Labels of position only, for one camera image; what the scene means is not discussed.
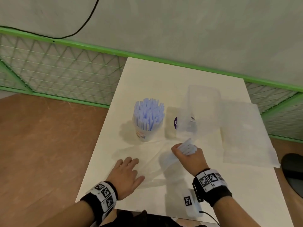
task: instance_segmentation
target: wire mesh panel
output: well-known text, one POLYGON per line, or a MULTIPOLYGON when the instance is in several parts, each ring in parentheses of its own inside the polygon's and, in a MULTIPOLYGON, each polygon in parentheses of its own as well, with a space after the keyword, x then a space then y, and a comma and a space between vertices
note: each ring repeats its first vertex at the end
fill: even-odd
POLYGON ((303 140, 303 101, 273 114, 264 124, 269 134, 303 140))
POLYGON ((267 111, 296 94, 294 91, 282 88, 269 87, 249 82, 245 82, 245 84, 252 103, 258 105, 260 113, 267 111))
POLYGON ((2 65, 4 64, 0 61, 0 86, 25 90, 25 88, 11 76, 2 65))
POLYGON ((108 105, 127 59, 6 34, 0 57, 35 92, 108 105))

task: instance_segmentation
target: hand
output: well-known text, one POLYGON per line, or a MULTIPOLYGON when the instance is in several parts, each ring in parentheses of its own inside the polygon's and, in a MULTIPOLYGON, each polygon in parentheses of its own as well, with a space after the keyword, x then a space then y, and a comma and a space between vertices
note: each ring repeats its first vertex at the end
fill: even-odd
POLYGON ((139 163, 138 159, 127 157, 116 162, 116 165, 109 173, 106 181, 111 182, 117 190, 118 200, 122 200, 131 195, 134 190, 144 181, 145 176, 140 176, 137 179, 138 172, 133 170, 135 165, 139 163))
POLYGON ((209 168, 201 148, 197 148, 197 151, 194 154, 186 156, 178 149, 180 145, 181 143, 174 145, 172 147, 172 152, 191 175, 195 177, 199 172, 209 168))

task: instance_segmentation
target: wall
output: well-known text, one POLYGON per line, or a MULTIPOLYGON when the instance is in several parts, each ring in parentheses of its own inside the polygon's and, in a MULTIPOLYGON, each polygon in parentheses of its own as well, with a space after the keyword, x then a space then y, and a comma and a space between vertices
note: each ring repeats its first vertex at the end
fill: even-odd
MULTIPOLYGON (((1 24, 75 32, 96 0, 1 0, 1 24)), ((100 0, 71 40, 303 86, 302 0, 100 0)))

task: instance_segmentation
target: person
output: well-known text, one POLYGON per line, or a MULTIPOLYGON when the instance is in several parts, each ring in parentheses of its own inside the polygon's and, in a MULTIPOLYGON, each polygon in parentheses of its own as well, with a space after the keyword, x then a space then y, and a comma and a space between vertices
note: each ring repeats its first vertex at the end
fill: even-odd
MULTIPOLYGON (((186 156, 178 149, 179 145, 181 143, 174 145, 172 152, 193 177, 198 178, 203 172, 210 170, 202 149, 197 148, 194 154, 186 156)), ((39 227, 89 227, 95 221, 99 225, 111 212, 116 200, 123 200, 131 195, 145 179, 144 176, 136 178, 137 171, 133 168, 138 163, 138 159, 131 157, 127 157, 124 161, 118 160, 105 182, 97 184, 79 202, 44 221, 39 227), (106 199, 107 204, 104 203, 104 197, 110 198, 106 199), (102 209, 106 205, 111 208, 104 212, 102 209)), ((197 189, 198 196, 203 194, 204 200, 213 207, 221 227, 260 227, 233 199, 226 186, 221 185, 208 192, 200 189, 197 189)), ((117 213, 117 218, 104 226, 180 226, 169 217, 150 215, 146 211, 133 217, 130 212, 127 212, 129 211, 121 212, 121 215, 117 213)))

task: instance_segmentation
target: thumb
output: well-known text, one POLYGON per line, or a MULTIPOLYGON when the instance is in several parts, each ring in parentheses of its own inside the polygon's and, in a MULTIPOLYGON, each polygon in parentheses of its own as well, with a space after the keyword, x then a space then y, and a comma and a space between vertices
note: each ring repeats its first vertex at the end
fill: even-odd
POLYGON ((135 181, 134 184, 132 185, 132 191, 134 191, 145 179, 145 176, 140 176, 138 177, 135 181))
POLYGON ((187 156, 183 154, 178 148, 175 146, 172 147, 172 152, 173 154, 179 159, 181 163, 184 163, 185 160, 187 159, 187 156))

